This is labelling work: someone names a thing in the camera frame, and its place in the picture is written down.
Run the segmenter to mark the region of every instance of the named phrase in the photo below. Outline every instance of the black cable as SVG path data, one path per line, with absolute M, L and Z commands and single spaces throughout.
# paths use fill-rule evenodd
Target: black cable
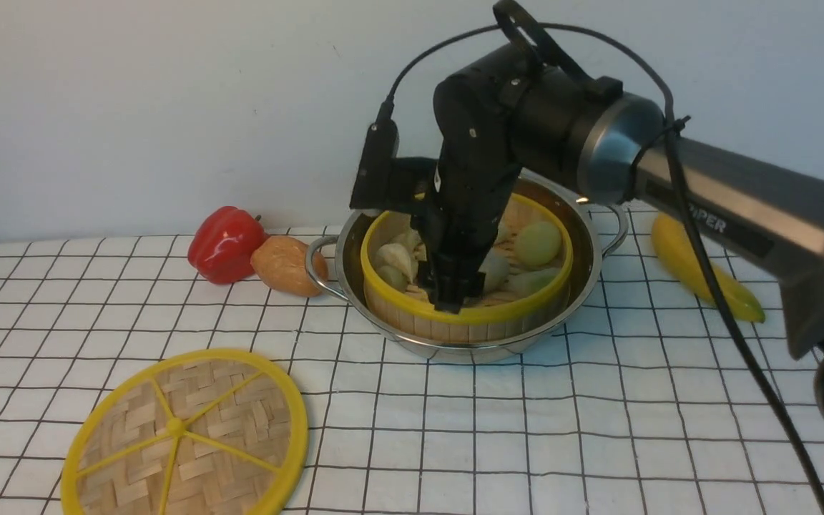
M 604 43 L 608 43 L 615 49 L 620 50 L 621 53 L 624 53 L 625 56 L 628 56 L 629 59 L 643 69 L 654 84 L 657 85 L 657 88 L 660 90 L 661 94 L 663 94 L 665 129 L 663 134 L 664 153 L 666 153 L 667 157 L 670 180 L 673 183 L 674 190 L 676 190 L 676 197 L 678 201 L 677 208 L 678 212 L 680 212 L 682 224 L 685 226 L 686 234 L 689 235 L 692 250 L 694 251 L 695 257 L 699 262 L 699 266 L 701 267 L 704 280 L 707 283 L 707 289 L 710 290 L 710 294 L 712 294 L 712 297 L 714 298 L 714 305 L 720 313 L 720 318 L 722 318 L 724 325 L 727 326 L 727 330 L 730 332 L 730 337 L 732 337 L 733 343 L 736 345 L 736 349 L 742 356 L 743 361 L 745 361 L 746 368 L 749 369 L 749 372 L 755 379 L 756 384 L 759 385 L 759 389 L 761 389 L 762 394 L 765 395 L 765 400 L 768 401 L 772 411 L 774 411 L 775 417 L 778 417 L 781 427 L 784 428 L 784 432 L 787 434 L 791 446 L 794 447 L 794 452 L 797 454 L 800 465 L 803 466 L 808 483 L 810 483 L 813 495 L 815 496 L 815 501 L 818 503 L 818 508 L 820 508 L 820 511 L 824 515 L 824 488 L 822 488 L 822 481 L 820 480 L 820 477 L 818 477 L 818 473 L 815 472 L 815 467 L 810 459 L 810 454 L 807 452 L 807 449 L 805 449 L 803 440 L 800 439 L 797 428 L 794 427 L 794 423 L 791 420 L 787 409 L 784 407 L 784 403 L 782 403 L 780 398 L 778 398 L 778 395 L 775 394 L 774 389 L 771 387 L 771 383 L 768 382 L 768 379 L 765 377 L 765 373 L 762 372 L 761 366 L 759 366 L 758 361 L 755 360 L 755 356 L 752 355 L 752 350 L 749 349 L 749 345 L 747 345 L 745 336 L 742 335 L 742 331 L 740 330 L 739 325 L 737 325 L 736 319 L 733 318 L 730 306 L 727 303 L 726 298 L 723 296 L 723 291 L 720 289 L 720 284 L 717 281 L 717 277 L 714 275 L 714 270 L 710 264 L 710 260 L 707 258 L 707 251 L 704 248 L 704 243 L 701 241 L 699 228 L 697 228 L 694 220 L 692 219 L 690 210 L 683 208 L 683 206 L 690 205 L 689 183 L 686 182 L 686 172 L 682 166 L 680 154 L 678 154 L 678 133 L 677 130 L 674 130 L 673 128 L 676 127 L 676 114 L 673 107 L 673 91 L 670 90 L 670 86 L 667 86 L 667 83 L 663 80 L 663 78 L 661 78 L 660 75 L 653 68 L 651 68 L 651 66 L 647 64 L 644 59 L 641 58 L 641 56 L 635 53 L 634 50 L 629 49 L 628 46 L 622 45 L 622 43 L 615 39 L 609 38 L 609 36 L 606 36 L 603 33 L 599 33 L 592 29 L 585 29 L 585 27 L 582 26 L 564 25 L 558 23 L 540 23 L 539 26 L 543 27 L 543 29 L 576 32 L 578 34 L 583 34 L 590 36 L 591 38 L 601 40 Z M 400 82 L 402 82 L 402 79 L 406 77 L 410 69 L 415 67 L 415 65 L 421 62 L 422 59 L 425 59 L 427 56 L 432 55 L 439 49 L 443 49 L 445 46 L 461 41 L 462 39 L 471 38 L 472 36 L 492 32 L 498 29 L 499 27 L 494 25 L 483 26 L 480 27 L 480 29 L 470 30 L 461 35 L 454 36 L 453 38 L 445 39 L 441 43 L 437 43 L 437 45 L 425 50 L 425 52 L 419 54 L 415 59 L 412 59 L 412 62 L 409 62 L 408 65 L 406 65 L 406 68 L 403 68 L 403 71 L 399 73 L 398 77 L 396 77 L 396 81 L 393 82 L 393 87 L 390 88 L 389 95 L 387 95 L 384 104 L 388 104 L 389 111 L 392 112 L 393 98 L 396 96 L 396 89 L 399 88 Z

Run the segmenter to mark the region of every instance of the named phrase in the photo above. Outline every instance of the potato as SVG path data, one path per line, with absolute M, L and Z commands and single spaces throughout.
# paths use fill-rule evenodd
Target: potato
M 306 254 L 306 243 L 285 235 L 272 235 L 254 251 L 250 263 L 256 275 L 272 290 L 300 297 L 316 297 L 323 291 L 307 275 L 307 268 L 304 268 Z M 320 278 L 329 280 L 326 260 L 320 252 L 313 256 L 313 269 Z

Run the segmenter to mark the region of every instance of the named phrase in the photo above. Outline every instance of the fake fruit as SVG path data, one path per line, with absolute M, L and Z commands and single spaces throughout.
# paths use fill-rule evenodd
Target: fake fruit
M 519 274 L 509 278 L 507 284 L 504 285 L 504 289 L 524 299 L 542 290 L 547 284 L 552 283 L 552 280 L 558 276 L 559 271 L 561 271 L 561 268 L 546 268 L 545 270 L 537 270 L 535 273 Z
M 401 243 L 388 243 L 377 249 L 377 265 L 389 265 L 396 268 L 412 283 L 418 274 L 418 261 L 413 260 L 412 254 Z
M 498 232 L 494 235 L 494 244 L 498 245 L 499 243 L 504 243 L 511 237 L 511 231 L 507 227 L 507 224 L 504 224 L 504 221 L 498 222 Z
M 197 229 L 187 260 L 209 283 L 236 283 L 252 274 L 250 255 L 268 238 L 258 218 L 226 205 Z
M 534 222 L 521 229 L 514 239 L 517 260 L 530 268 L 555 260 L 561 248 L 561 232 L 551 222 Z
M 406 250 L 413 252 L 415 247 L 418 247 L 418 244 L 421 243 L 421 235 L 419 235 L 418 231 L 415 229 L 409 229 L 408 231 L 396 235 L 396 237 L 393 238 L 392 243 L 402 244 Z
M 377 275 L 394 290 L 406 291 L 406 286 L 409 284 L 409 281 L 406 280 L 406 276 L 403 276 L 403 273 L 400 273 L 399 270 L 389 265 L 378 267 Z
M 659 214 L 654 219 L 651 227 L 650 238 L 654 244 L 654 253 L 663 263 L 664 268 L 680 281 L 687 289 L 691 290 L 701 300 L 706 301 L 711 306 L 714 305 L 714 298 L 707 289 L 704 281 L 704 274 L 695 258 L 689 235 L 680 221 L 673 217 Z M 752 295 L 743 284 L 723 271 L 722 268 L 712 264 L 714 276 L 726 297 L 727 303 L 733 316 L 746 322 L 765 322 L 765 311 L 759 304 L 758 299 Z
M 412 258 L 415 261 L 428 261 L 428 249 L 425 245 L 419 245 L 412 251 Z
M 485 255 L 485 260 L 481 262 L 479 271 L 485 274 L 485 283 L 481 291 L 483 291 L 483 294 L 488 294 L 504 284 L 507 274 L 511 272 L 511 265 L 503 255 L 491 249 L 488 251 L 488 255 Z
M 321 291 L 304 268 L 306 254 L 306 243 L 285 235 L 273 235 L 256 249 L 250 261 L 256 275 L 272 290 L 300 297 L 316 297 Z M 318 276 L 329 280 L 326 260 L 320 252 L 313 255 L 313 269 Z

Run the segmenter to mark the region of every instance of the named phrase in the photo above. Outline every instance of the red bell pepper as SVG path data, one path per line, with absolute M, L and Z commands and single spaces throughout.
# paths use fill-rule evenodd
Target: red bell pepper
M 202 222 L 187 259 L 209 283 L 236 283 L 254 273 L 250 255 L 268 238 L 259 217 L 226 205 Z

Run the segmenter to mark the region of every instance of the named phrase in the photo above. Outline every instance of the yellow rim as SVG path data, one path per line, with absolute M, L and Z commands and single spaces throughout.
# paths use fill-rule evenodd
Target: yellow rim
M 383 278 L 380 278 L 380 276 L 377 275 L 377 272 L 373 269 L 373 264 L 369 258 L 371 235 L 376 231 L 376 228 L 382 224 L 383 221 L 385 221 L 387 216 L 392 215 L 392 212 L 382 212 L 382 214 L 380 214 L 375 221 L 372 222 L 371 227 L 367 230 L 367 234 L 364 235 L 364 241 L 362 242 L 362 245 L 360 245 L 360 266 L 362 267 L 364 280 L 367 281 L 370 287 L 373 288 L 379 296 L 386 299 L 389 303 L 399 307 L 399 309 L 404 310 L 407 313 L 411 313 L 415 316 L 428 320 L 434 320 L 434 322 L 457 323 L 457 325 L 483 325 L 484 323 L 506 322 L 507 320 L 521 318 L 534 312 L 534 310 L 545 304 L 548 300 L 551 300 L 552 297 L 554 297 L 556 293 L 561 290 L 561 288 L 565 285 L 565 281 L 568 280 L 570 273 L 572 273 L 572 266 L 574 264 L 572 238 L 568 234 L 568 229 L 565 228 L 565 225 L 562 224 L 561 220 L 553 215 L 552 211 L 549 211 L 545 208 L 545 206 L 540 205 L 539 202 L 526 198 L 523 195 L 518 195 L 518 193 L 511 195 L 511 200 L 529 205 L 536 211 L 539 211 L 546 219 L 559 228 L 559 232 L 561 232 L 562 251 L 565 255 L 565 261 L 562 264 L 561 270 L 559 271 L 559 274 L 553 278 L 552 282 L 546 284 L 542 290 L 526 297 L 526 299 L 514 300 L 512 303 L 500 304 L 497 306 L 463 308 L 460 310 L 460 314 L 451 314 L 439 312 L 434 309 L 432 304 L 425 303 L 422 300 L 413 299 L 405 293 L 393 289 L 393 287 L 387 284 Z
M 266 463 L 265 461 L 252 456 L 252 454 L 226 446 L 223 443 L 215 442 L 215 440 L 206 438 L 205 436 L 200 436 L 199 434 L 192 433 L 191 431 L 183 431 L 182 436 L 171 436 L 169 433 L 164 436 L 156 436 L 150 440 L 135 444 L 135 446 L 125 448 L 118 453 L 114 453 L 83 470 L 78 469 L 85 444 L 88 442 L 89 437 L 91 437 L 92 431 L 94 431 L 94 428 L 101 423 L 101 420 L 104 418 L 104 415 L 107 414 L 107 411 L 114 407 L 114 404 L 123 398 L 123 396 L 132 388 L 135 388 L 144 382 L 150 382 L 154 388 L 154 394 L 156 394 L 157 400 L 160 402 L 167 415 L 169 415 L 169 419 L 173 418 L 173 413 L 170 411 L 170 405 L 167 403 L 167 398 L 164 396 L 164 392 L 161 391 L 160 387 L 158 387 L 155 375 L 162 371 L 166 371 L 168 368 L 174 368 L 174 366 L 179 366 L 193 361 L 204 361 L 207 359 L 238 361 L 255 366 L 258 372 L 249 378 L 243 379 L 241 383 L 229 389 L 229 391 L 225 392 L 225 394 L 221 395 L 219 398 L 216 398 L 215 401 L 210 402 L 207 407 L 203 408 L 199 413 L 193 415 L 193 417 L 187 418 L 187 420 L 184 421 L 185 426 L 189 427 L 193 421 L 196 421 L 197 418 L 207 413 L 207 411 L 211 408 L 217 406 L 220 401 L 225 400 L 225 398 L 228 398 L 234 394 L 235 391 L 248 384 L 250 381 L 253 381 L 263 375 L 268 376 L 275 381 L 275 385 L 278 386 L 278 388 L 282 391 L 282 394 L 285 396 L 285 400 L 288 402 L 288 413 L 290 413 L 291 417 L 291 435 L 288 441 L 288 453 L 287 456 L 285 456 L 282 466 L 274 466 L 271 463 Z M 177 457 L 177 446 L 179 446 L 181 438 L 192 438 L 200 443 L 206 443 L 208 446 L 214 446 L 227 453 L 234 454 L 235 456 L 256 466 L 261 466 L 263 469 L 275 472 L 275 480 L 272 482 L 272 485 L 269 486 L 269 489 L 266 490 L 262 498 L 259 499 L 256 506 L 254 506 L 254 508 L 252 508 L 248 513 L 249 515 L 278 515 L 278 513 L 284 508 L 285 503 L 287 503 L 288 499 L 290 499 L 291 494 L 294 493 L 294 489 L 298 485 L 298 479 L 300 479 L 301 473 L 304 472 L 304 460 L 307 457 L 308 447 L 307 411 L 304 408 L 304 400 L 301 397 L 300 391 L 298 390 L 298 387 L 295 387 L 294 382 L 291 381 L 291 377 L 288 377 L 288 374 L 285 374 L 281 368 L 278 368 L 277 365 L 268 359 L 262 358 L 260 355 L 255 355 L 238 349 L 209 349 L 190 352 L 161 361 L 127 379 L 127 381 L 112 391 L 110 395 L 98 404 L 97 408 L 92 411 L 91 416 L 88 417 L 88 420 L 82 424 L 82 429 L 78 431 L 78 434 L 76 434 L 75 439 L 72 441 L 72 446 L 69 447 L 69 453 L 66 455 L 66 461 L 62 469 L 63 511 L 71 515 L 85 515 L 81 502 L 79 502 L 78 491 L 76 489 L 78 480 L 83 476 L 86 476 L 91 472 L 95 472 L 95 470 L 102 469 L 102 467 L 108 466 L 111 463 L 128 456 L 129 453 L 133 453 L 137 450 L 143 449 L 144 447 L 151 446 L 151 444 L 162 442 L 164 440 L 173 440 L 174 444 L 170 451 L 169 460 L 167 460 L 167 470 L 165 471 L 160 504 L 161 514 L 163 514 L 167 505 L 167 495 L 170 491 L 170 477 L 173 472 L 173 463 Z

